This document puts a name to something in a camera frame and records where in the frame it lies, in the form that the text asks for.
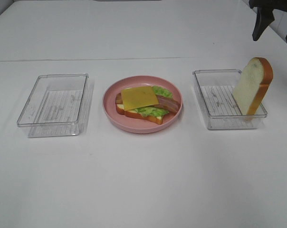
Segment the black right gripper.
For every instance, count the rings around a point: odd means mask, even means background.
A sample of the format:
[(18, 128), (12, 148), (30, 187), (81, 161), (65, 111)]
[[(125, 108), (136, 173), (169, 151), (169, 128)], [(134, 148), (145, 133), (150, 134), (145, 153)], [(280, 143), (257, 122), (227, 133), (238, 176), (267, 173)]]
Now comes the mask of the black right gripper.
[(252, 33), (253, 40), (258, 41), (264, 30), (275, 20), (273, 10), (287, 12), (287, 0), (249, 0), (249, 7), (251, 9), (258, 7), (256, 23)]

